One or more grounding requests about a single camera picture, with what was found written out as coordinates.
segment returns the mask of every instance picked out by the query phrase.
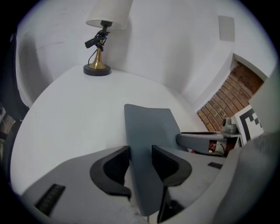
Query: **white wall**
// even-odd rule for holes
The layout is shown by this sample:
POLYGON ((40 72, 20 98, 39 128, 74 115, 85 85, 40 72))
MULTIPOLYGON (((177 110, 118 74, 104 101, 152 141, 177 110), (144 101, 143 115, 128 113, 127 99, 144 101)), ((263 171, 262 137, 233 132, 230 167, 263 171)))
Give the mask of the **white wall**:
POLYGON ((203 107, 227 79, 233 58, 234 43, 219 41, 210 57, 201 66, 182 92, 194 111, 203 107))
MULTIPOLYGON (((99 30, 85 24, 94 3, 41 1, 19 24, 16 68, 28 106, 65 71, 87 63, 94 47, 84 42, 99 30)), ((111 32, 103 60, 182 92, 218 41, 214 0, 134 0, 127 29, 111 32)))
POLYGON ((239 1, 217 0, 216 6, 219 15, 234 18, 233 53, 237 55, 237 60, 256 72, 262 79, 266 79, 263 74, 269 77, 276 66, 278 54, 262 25, 239 1))
POLYGON ((280 130, 280 67, 276 66, 271 76, 250 100, 262 128, 271 133, 280 130))

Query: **lampshade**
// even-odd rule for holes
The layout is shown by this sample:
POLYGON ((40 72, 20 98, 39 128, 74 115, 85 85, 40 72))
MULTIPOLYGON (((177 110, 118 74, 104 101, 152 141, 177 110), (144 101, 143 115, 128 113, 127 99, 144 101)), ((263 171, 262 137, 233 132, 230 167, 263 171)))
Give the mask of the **lampshade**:
POLYGON ((111 30, 124 30, 133 0, 97 0, 86 22, 90 26, 100 27, 101 21, 112 22, 111 30))

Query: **black sticker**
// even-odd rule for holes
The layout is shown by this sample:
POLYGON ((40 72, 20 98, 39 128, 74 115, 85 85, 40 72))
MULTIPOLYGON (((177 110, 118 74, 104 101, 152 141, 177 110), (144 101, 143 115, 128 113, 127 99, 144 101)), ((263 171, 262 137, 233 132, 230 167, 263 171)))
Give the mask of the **black sticker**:
POLYGON ((48 216, 58 202, 64 190, 65 186, 61 186, 58 184, 52 185, 42 196, 42 198, 37 202, 35 207, 48 216))
POLYGON ((208 164, 208 166, 211 166, 211 167, 214 167, 214 168, 217 168, 217 169, 221 169, 222 168, 222 164, 219 164, 219 163, 214 163, 214 162, 211 162, 208 164))

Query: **white table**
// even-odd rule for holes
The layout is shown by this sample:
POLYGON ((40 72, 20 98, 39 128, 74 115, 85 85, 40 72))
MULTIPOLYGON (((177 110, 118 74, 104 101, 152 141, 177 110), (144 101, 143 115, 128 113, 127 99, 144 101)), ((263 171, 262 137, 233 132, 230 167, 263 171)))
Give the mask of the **white table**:
POLYGON ((14 143, 10 176, 22 193, 60 163, 126 145, 124 105, 170 108, 181 131, 205 131, 177 92, 154 81, 113 70, 91 77, 75 66, 38 97, 14 143))

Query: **brick wall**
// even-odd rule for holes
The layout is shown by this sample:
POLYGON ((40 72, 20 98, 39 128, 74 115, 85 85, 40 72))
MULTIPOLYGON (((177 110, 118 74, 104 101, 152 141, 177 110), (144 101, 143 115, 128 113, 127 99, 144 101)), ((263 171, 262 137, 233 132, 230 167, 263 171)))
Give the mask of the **brick wall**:
POLYGON ((209 131, 221 131, 225 117, 249 105, 263 80, 245 65, 238 63, 218 92, 197 112, 209 131))

